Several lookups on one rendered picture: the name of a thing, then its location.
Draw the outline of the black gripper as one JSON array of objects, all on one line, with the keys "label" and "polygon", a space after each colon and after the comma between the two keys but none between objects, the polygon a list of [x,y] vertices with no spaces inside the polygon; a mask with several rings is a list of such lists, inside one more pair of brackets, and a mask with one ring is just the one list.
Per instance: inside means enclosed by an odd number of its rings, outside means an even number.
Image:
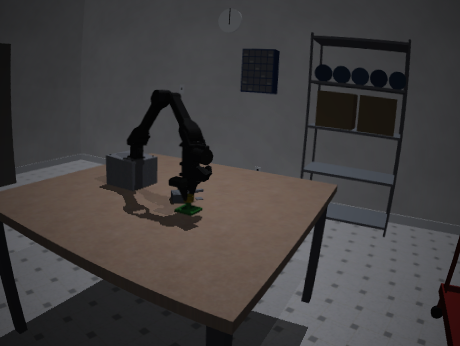
[{"label": "black gripper", "polygon": [[197,185],[202,182],[196,177],[190,177],[190,170],[193,164],[197,166],[197,162],[182,160],[182,162],[179,163],[179,165],[182,166],[182,173],[179,173],[179,176],[182,177],[175,176],[169,179],[169,186],[177,187],[184,201],[187,201],[188,191],[189,194],[194,195]]}]

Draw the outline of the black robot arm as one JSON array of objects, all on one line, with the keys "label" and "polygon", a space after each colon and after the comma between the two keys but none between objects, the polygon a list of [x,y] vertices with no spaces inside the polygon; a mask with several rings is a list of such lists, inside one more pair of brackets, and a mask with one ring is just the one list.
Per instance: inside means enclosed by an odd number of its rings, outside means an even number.
[{"label": "black robot arm", "polygon": [[[127,145],[130,145],[130,155],[127,157],[132,159],[144,158],[143,145],[147,145],[147,142],[150,138],[149,129],[151,128],[161,109],[167,107],[170,104],[179,124],[178,132],[182,140],[182,143],[180,143],[179,146],[182,147],[182,160],[197,162],[197,166],[193,164],[193,167],[191,167],[190,177],[196,177],[200,181],[205,182],[206,180],[209,180],[210,175],[212,175],[212,167],[209,166],[209,164],[213,160],[213,153],[209,149],[209,146],[199,146],[206,145],[205,140],[197,123],[191,120],[181,100],[181,95],[179,93],[169,92],[169,90],[154,90],[152,93],[151,106],[149,107],[141,124],[134,128],[127,139]],[[204,168],[201,167],[200,164],[208,166]]]}]

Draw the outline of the yellow round nut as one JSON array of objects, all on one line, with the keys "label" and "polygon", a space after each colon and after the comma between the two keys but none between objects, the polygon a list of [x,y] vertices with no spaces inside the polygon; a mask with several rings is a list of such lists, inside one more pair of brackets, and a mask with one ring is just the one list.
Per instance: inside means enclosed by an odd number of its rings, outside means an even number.
[{"label": "yellow round nut", "polygon": [[186,203],[192,203],[194,202],[194,195],[193,194],[188,194],[189,196],[187,196],[187,201],[184,201]]}]

